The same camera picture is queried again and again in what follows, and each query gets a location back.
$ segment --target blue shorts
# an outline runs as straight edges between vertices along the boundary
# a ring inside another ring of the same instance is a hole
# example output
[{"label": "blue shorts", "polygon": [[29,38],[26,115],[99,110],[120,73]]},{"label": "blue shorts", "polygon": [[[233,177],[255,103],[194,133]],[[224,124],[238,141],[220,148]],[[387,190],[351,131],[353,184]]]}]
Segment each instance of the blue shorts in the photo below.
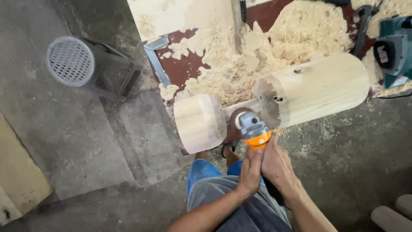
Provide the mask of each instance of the blue shorts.
[{"label": "blue shorts", "polygon": [[[234,162],[228,169],[227,169],[227,175],[240,175],[240,170],[242,167],[242,162],[243,161],[236,161]],[[213,164],[209,163],[205,159],[197,159],[193,161],[192,167],[190,169],[189,175],[187,175],[186,178],[186,184],[187,184],[187,197],[189,197],[190,190],[194,183],[202,178],[208,178],[208,177],[220,177],[222,174],[219,172],[219,170],[213,166]]]}]

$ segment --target black handle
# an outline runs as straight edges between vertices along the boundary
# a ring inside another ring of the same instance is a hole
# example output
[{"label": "black handle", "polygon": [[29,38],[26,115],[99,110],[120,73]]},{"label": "black handle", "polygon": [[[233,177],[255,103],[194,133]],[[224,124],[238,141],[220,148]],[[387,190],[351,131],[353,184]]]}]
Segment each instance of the black handle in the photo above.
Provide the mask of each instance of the black handle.
[{"label": "black handle", "polygon": [[263,181],[266,185],[267,191],[272,197],[275,198],[276,202],[280,206],[285,206],[285,199],[283,198],[281,192],[279,192],[279,190],[264,176],[263,176]]}]

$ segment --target green power tool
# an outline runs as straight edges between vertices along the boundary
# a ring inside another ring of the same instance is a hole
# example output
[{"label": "green power tool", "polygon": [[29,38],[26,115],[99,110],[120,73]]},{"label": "green power tool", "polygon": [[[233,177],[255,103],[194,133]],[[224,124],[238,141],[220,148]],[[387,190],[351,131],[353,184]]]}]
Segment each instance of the green power tool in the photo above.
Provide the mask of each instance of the green power tool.
[{"label": "green power tool", "polygon": [[385,74],[384,86],[403,85],[412,79],[412,16],[396,15],[379,23],[373,52]]}]

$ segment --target metal mesh grate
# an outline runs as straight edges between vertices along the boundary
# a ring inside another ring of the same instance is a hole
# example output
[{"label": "metal mesh grate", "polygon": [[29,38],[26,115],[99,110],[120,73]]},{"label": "metal mesh grate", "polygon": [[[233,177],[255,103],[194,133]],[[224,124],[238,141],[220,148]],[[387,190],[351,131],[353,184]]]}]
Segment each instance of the metal mesh grate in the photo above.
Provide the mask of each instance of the metal mesh grate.
[{"label": "metal mesh grate", "polygon": [[91,54],[79,43],[64,41],[56,44],[50,53],[50,66],[58,78],[66,82],[79,82],[88,78]]}]

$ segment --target metal bracket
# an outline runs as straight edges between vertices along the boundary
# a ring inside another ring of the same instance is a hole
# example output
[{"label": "metal bracket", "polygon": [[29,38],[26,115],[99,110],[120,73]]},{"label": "metal bracket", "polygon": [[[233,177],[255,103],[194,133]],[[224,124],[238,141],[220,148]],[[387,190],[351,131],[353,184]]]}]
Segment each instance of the metal bracket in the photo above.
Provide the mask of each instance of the metal bracket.
[{"label": "metal bracket", "polygon": [[156,70],[156,74],[159,77],[160,82],[163,84],[163,87],[167,87],[170,85],[169,77],[164,72],[162,65],[160,64],[159,59],[155,51],[165,45],[169,44],[169,38],[167,35],[160,37],[158,40],[148,43],[144,46],[147,56],[149,57],[150,62],[152,63],[154,69]]}]

